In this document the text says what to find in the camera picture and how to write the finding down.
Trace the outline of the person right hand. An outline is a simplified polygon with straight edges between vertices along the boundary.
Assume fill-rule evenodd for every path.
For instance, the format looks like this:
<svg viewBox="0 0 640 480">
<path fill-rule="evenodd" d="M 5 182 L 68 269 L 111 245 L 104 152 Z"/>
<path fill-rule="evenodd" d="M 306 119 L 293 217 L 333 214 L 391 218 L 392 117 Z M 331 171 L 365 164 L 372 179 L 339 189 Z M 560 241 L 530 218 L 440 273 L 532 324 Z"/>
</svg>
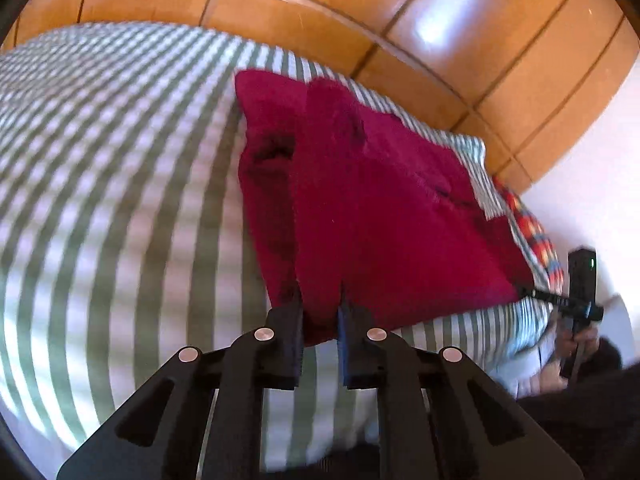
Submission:
<svg viewBox="0 0 640 480">
<path fill-rule="evenodd" d="M 561 318 L 556 326 L 553 355 L 560 360 L 577 356 L 578 348 L 582 348 L 582 362 L 586 364 L 597 354 L 600 337 L 597 325 L 590 325 L 578 333 L 572 331 L 572 323 L 568 318 Z"/>
</svg>

